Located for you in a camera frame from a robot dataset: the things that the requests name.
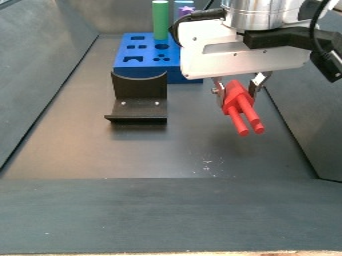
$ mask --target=gray table surface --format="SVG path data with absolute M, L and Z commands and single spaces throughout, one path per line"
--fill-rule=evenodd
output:
M 203 84 L 168 85 L 165 126 L 117 126 L 111 67 L 120 36 L 95 42 L 1 171 L 2 179 L 310 178 L 314 171 L 260 92 L 263 135 L 236 135 Z M 238 77 L 247 83 L 250 77 Z
M 262 136 L 238 137 L 210 81 L 168 86 L 167 126 L 111 125 L 117 45 L 97 39 L 2 169 L 0 253 L 342 250 L 340 184 L 267 95 Z

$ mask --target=blue shape sorter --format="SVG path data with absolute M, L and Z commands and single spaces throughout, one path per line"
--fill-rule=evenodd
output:
M 153 33 L 125 33 L 113 62 L 113 73 L 131 78 L 148 78 L 167 71 L 168 84 L 202 83 L 187 80 L 180 72 L 180 49 L 171 36 L 155 40 Z

